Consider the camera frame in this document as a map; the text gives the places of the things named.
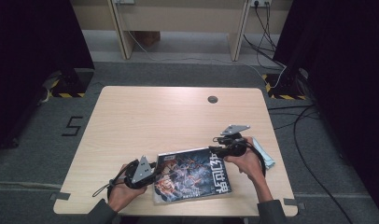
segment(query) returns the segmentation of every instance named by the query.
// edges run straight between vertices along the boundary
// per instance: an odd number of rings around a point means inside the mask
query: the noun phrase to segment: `yellow and black hazard tape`
[[[49,89],[49,97],[60,97],[60,98],[75,98],[84,97],[85,92],[75,92],[75,90],[70,92],[59,92],[57,86],[59,84],[59,79],[53,82],[51,88]]]
[[[271,87],[271,84],[267,81],[268,75],[263,75],[262,78],[265,80],[265,89],[268,92],[270,98],[273,99],[283,99],[283,100],[305,100],[303,94],[281,94],[274,92],[274,88]]]

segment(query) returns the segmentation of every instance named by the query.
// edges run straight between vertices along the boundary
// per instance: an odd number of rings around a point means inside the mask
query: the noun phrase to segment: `gray carpet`
[[[19,138],[18,148],[0,150],[0,223],[79,223],[83,216],[58,216],[54,201],[70,167],[91,112],[104,86],[184,86],[260,88],[268,108],[309,105],[310,100],[268,98],[262,79],[244,65],[96,63],[96,71],[83,98],[51,98],[39,106]],[[303,108],[271,110],[275,128],[292,123]],[[301,153],[319,181],[355,223],[379,223],[379,211],[354,169],[340,158],[316,108],[297,125]],[[77,136],[66,125],[81,126]],[[295,148],[293,125],[276,129],[288,177],[298,203],[304,205],[289,223],[347,223],[343,213],[312,178]],[[16,183],[33,183],[23,187]],[[258,223],[251,218],[250,223]]]

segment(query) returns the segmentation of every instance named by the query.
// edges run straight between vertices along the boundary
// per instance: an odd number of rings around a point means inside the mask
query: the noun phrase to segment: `desk leg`
[[[132,56],[132,51],[134,48],[134,40],[129,34],[129,31],[123,30],[123,26],[120,21],[119,10],[117,8],[117,5],[113,1],[114,0],[107,0],[108,6],[110,8],[111,16],[113,19],[114,27],[117,32],[120,52],[122,53],[122,58],[124,60],[129,60]]]
[[[239,59],[240,48],[242,47],[243,35],[245,33],[248,11],[250,9],[249,0],[244,0],[241,20],[239,21],[238,32],[228,34],[228,43],[231,49],[231,58],[234,62]]]

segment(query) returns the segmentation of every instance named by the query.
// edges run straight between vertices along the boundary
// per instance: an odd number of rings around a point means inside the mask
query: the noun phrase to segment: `book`
[[[223,159],[209,148],[158,155],[161,175],[154,183],[155,203],[172,203],[232,192]]]

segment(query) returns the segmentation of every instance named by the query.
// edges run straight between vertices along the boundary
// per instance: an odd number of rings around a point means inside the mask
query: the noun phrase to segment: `person's left hand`
[[[123,164],[120,170],[125,168],[126,164]],[[108,199],[108,205],[116,212],[119,212],[126,207],[137,196],[144,194],[147,190],[147,186],[141,189],[131,189],[123,183],[123,179],[119,179],[116,186],[111,190],[110,198]]]

